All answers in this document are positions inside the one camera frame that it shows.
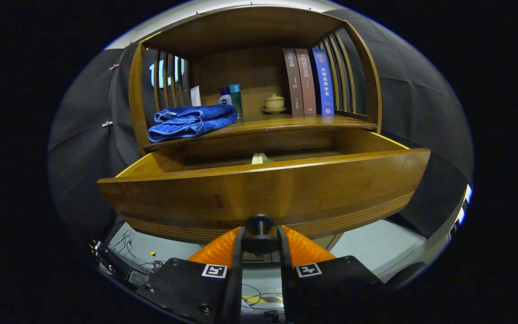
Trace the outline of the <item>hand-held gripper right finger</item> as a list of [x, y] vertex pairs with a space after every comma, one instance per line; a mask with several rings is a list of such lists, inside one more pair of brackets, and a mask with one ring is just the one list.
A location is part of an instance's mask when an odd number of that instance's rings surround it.
[[353, 324], [382, 297], [383, 282], [354, 256], [334, 256], [285, 225], [277, 237], [287, 323]]

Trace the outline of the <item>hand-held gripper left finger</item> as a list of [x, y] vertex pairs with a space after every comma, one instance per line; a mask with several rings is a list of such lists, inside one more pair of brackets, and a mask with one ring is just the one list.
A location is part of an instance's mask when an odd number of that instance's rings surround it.
[[172, 324], [238, 324], [242, 303], [242, 240], [239, 226], [222, 237], [226, 261], [193, 262], [171, 258], [136, 290], [138, 297]]

